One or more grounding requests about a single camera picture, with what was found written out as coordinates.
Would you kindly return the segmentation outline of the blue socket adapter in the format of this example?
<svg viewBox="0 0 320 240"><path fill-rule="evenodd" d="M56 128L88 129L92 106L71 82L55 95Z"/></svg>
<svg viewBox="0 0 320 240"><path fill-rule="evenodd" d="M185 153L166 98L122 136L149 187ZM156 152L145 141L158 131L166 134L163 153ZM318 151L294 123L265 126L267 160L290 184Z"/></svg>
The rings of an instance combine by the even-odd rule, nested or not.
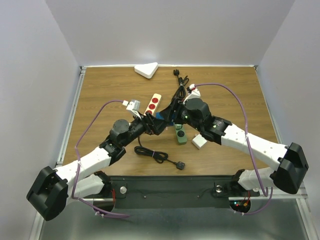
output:
<svg viewBox="0 0 320 240"><path fill-rule="evenodd" d="M164 118L160 115L160 113L159 112L156 112L155 113L155 118L156 119L160 119L160 120L163 120ZM174 123L171 121L169 124L168 124L168 126L173 126L174 125Z"/></svg>

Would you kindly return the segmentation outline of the white square charger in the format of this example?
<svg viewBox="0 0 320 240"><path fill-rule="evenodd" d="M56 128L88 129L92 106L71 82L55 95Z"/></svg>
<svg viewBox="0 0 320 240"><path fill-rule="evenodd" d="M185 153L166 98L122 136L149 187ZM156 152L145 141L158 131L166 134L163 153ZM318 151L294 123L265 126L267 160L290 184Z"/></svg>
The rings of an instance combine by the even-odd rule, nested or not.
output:
<svg viewBox="0 0 320 240"><path fill-rule="evenodd" d="M197 149L201 149L207 143L207 140L200 134L197 134L191 142Z"/></svg>

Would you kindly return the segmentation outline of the white red power strip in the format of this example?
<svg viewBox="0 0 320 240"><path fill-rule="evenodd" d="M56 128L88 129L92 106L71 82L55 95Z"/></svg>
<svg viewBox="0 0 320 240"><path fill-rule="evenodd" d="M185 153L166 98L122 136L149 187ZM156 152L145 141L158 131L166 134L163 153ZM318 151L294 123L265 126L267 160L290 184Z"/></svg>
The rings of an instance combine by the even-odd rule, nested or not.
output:
<svg viewBox="0 0 320 240"><path fill-rule="evenodd" d="M162 96L158 93L153 94L148 106L145 109L144 115L151 114L155 115L157 108L162 100Z"/></svg>

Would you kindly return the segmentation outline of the green power strip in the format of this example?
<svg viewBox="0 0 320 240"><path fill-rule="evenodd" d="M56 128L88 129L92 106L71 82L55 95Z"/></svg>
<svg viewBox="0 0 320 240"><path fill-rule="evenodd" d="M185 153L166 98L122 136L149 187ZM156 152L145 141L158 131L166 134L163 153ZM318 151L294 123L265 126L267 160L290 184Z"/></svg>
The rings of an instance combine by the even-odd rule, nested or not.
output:
<svg viewBox="0 0 320 240"><path fill-rule="evenodd" d="M187 143L187 136L185 132L185 128L182 124L174 125L177 141L179 145L184 145Z"/></svg>

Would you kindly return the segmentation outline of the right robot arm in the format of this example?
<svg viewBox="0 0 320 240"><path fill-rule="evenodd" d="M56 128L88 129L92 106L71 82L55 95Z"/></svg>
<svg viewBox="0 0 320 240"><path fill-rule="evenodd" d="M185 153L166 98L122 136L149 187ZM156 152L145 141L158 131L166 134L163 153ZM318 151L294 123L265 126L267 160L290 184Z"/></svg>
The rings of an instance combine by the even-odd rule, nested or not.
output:
<svg viewBox="0 0 320 240"><path fill-rule="evenodd" d="M237 149L267 165L256 170L239 170L230 182L235 195L264 187L296 194L309 169L299 144L284 145L246 133L234 123L212 115L208 104L200 98L185 102L175 99L159 114L168 122L191 126L209 142Z"/></svg>

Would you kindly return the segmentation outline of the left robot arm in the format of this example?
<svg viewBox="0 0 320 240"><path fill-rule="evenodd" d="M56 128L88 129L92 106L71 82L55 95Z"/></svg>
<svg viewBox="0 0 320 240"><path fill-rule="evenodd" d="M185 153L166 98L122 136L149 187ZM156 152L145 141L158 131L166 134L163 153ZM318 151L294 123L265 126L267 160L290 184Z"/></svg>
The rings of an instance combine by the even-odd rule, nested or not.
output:
<svg viewBox="0 0 320 240"><path fill-rule="evenodd" d="M78 155L64 166L41 169L26 199L45 221L50 221L73 200L84 202L84 197L95 194L108 196L111 184L101 169L119 161L126 153L125 147L140 135L159 135L170 122L170 117L157 118L149 113L139 114L132 122L117 120L106 139L87 155Z"/></svg>

